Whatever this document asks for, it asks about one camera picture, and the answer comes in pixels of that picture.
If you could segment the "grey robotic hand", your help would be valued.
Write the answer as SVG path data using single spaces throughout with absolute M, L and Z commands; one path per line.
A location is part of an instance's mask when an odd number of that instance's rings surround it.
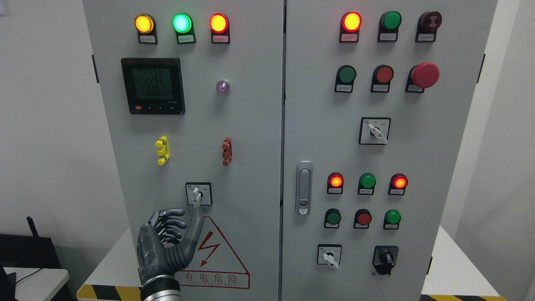
M 191 263 L 203 229 L 203 208 L 193 207 L 190 223 L 179 219 L 185 213 L 157 210 L 139 228 L 136 254 L 142 285 L 159 276 L 174 276 Z

